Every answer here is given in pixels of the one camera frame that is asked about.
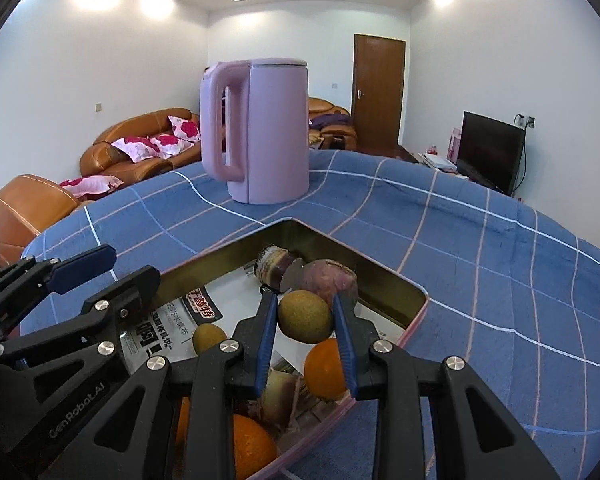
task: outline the leather armchair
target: leather armchair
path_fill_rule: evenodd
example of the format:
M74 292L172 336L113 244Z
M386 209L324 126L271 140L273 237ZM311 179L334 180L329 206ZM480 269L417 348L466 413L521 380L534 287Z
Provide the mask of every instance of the leather armchair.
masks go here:
M186 152L173 156L168 160L150 158L133 163L125 153L111 145L123 137L153 137L159 134L171 133L171 123L168 116L176 116L190 120L193 115L186 108L166 108L138 117L132 117L121 123L114 124L102 132L80 158L80 173L82 176L106 174L118 177L130 186L152 176L167 173L173 168L180 168L200 160L200 144Z
M316 118L323 114L345 114L349 115L349 112L344 108L334 105L324 99L318 99L315 97L309 97L309 119ZM358 146L358 136L353 126L347 126L344 124L332 124L321 130L312 130L312 132L318 133L325 140L333 141L334 136L341 136L344 138L345 150L355 151Z
M25 174L11 180L0 190L0 267L17 262L33 238L79 206L46 178Z

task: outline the kiwi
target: kiwi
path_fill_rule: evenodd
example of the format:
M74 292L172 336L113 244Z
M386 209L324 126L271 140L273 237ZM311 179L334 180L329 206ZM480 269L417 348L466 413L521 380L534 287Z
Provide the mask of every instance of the kiwi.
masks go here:
M211 323L200 325L193 333L193 349L200 355L212 346L228 339L224 330Z
M333 332L333 315L329 305L317 294L295 290L280 301L278 326L291 339L316 344Z

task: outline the wooden floor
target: wooden floor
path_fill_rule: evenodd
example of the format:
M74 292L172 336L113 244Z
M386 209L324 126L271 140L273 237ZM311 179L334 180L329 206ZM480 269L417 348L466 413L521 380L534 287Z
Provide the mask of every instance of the wooden floor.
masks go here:
M366 148L365 146L359 146L357 151L359 153L366 153L367 155L387 156L389 158L398 158L400 160L412 162L413 164L418 163L416 158L402 146L394 146L393 148Z

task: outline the kettle lid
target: kettle lid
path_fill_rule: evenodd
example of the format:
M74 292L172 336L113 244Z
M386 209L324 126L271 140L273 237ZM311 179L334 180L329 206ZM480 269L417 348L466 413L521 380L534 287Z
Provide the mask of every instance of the kettle lid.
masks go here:
M263 59L252 59L249 61L251 66L306 66L306 61L301 59L287 59L284 57L267 57Z

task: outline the television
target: television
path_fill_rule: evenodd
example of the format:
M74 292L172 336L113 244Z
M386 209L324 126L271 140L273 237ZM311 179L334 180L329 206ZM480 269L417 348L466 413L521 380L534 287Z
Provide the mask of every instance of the television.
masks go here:
M458 173L511 196L524 146L523 129L465 112L458 150Z

